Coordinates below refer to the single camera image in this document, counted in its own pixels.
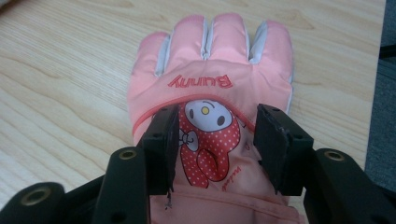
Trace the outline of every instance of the bunny face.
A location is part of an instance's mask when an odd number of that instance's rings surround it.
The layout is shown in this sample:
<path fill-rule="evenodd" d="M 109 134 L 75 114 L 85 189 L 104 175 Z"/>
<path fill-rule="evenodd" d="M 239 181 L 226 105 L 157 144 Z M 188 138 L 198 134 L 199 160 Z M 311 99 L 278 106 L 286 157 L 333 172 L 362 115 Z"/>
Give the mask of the bunny face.
<path fill-rule="evenodd" d="M 189 122 L 204 132 L 225 129 L 233 122 L 230 111 L 216 101 L 191 101 L 184 110 Z"/>

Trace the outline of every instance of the polka dot pattern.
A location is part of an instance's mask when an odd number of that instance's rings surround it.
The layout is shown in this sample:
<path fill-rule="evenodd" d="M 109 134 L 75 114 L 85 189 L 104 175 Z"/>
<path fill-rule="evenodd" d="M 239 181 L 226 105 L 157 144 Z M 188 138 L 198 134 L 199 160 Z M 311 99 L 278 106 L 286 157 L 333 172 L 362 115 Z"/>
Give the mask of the polka dot pattern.
<path fill-rule="evenodd" d="M 228 153 L 239 144 L 240 130 L 235 115 L 232 123 L 221 130 L 204 132 L 193 126 L 186 118 L 182 104 L 179 110 L 179 128 L 183 133 L 195 132 L 198 149 L 192 151 L 186 144 L 180 149 L 184 173 L 192 186 L 207 188 L 210 181 L 224 179 L 229 171 Z"/>

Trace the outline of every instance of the table surface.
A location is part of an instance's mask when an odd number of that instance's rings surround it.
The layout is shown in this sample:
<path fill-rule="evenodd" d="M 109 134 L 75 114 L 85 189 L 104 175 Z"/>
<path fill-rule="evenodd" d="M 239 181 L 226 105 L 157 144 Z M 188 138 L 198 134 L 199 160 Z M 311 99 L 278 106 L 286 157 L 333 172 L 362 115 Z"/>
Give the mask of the table surface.
<path fill-rule="evenodd" d="M 234 11 L 251 37 L 271 19 L 294 48 L 290 116 L 363 167 L 385 0 L 14 1 L 0 11 L 0 207 L 54 181 L 66 191 L 103 175 L 133 144 L 126 90 L 137 48 L 190 14 Z M 303 211 L 300 199 L 293 205 Z"/>

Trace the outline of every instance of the glove finger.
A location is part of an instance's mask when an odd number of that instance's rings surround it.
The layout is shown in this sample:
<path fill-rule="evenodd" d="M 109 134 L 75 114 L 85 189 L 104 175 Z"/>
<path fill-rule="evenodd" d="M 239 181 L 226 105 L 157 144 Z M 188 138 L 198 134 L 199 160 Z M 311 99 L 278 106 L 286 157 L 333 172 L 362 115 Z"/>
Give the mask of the glove finger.
<path fill-rule="evenodd" d="M 242 18 L 236 13 L 218 15 L 207 38 L 209 60 L 248 63 L 249 38 Z"/>
<path fill-rule="evenodd" d="M 163 73 L 169 34 L 157 32 L 142 40 L 130 79 L 129 96 L 137 95 L 151 86 Z"/>
<path fill-rule="evenodd" d="M 204 58 L 207 25 L 201 15 L 192 15 L 181 20 L 171 36 L 165 71 L 190 61 Z"/>
<path fill-rule="evenodd" d="M 268 21 L 259 26 L 249 58 L 270 83 L 277 83 L 280 77 L 291 83 L 292 47 L 289 32 L 282 24 Z"/>

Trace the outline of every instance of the black plastic part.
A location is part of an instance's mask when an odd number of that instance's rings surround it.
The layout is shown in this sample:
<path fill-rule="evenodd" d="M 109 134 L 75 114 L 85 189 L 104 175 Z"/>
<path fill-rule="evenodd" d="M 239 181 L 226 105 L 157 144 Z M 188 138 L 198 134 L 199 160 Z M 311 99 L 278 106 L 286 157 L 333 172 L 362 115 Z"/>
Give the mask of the black plastic part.
<path fill-rule="evenodd" d="M 379 59 L 396 57 L 396 45 L 381 47 L 379 50 Z"/>
<path fill-rule="evenodd" d="M 92 223 L 149 223 L 144 150 L 125 147 L 108 163 Z"/>
<path fill-rule="evenodd" d="M 300 196 L 301 171 L 312 156 L 314 139 L 278 108 L 258 105 L 254 146 L 276 192 Z"/>
<path fill-rule="evenodd" d="M 64 195 L 62 223 L 88 224 L 92 222 L 103 179 L 102 175 Z"/>
<path fill-rule="evenodd" d="M 137 144 L 146 153 L 149 195 L 164 195 L 169 189 L 173 191 L 178 152 L 178 110 L 178 105 L 160 109 Z"/>
<path fill-rule="evenodd" d="M 323 148 L 307 169 L 304 207 L 310 223 L 396 223 L 396 210 L 347 154 Z"/>
<path fill-rule="evenodd" d="M 38 183 L 18 192 L 0 213 L 0 223 L 59 223 L 64 188 L 57 183 Z"/>

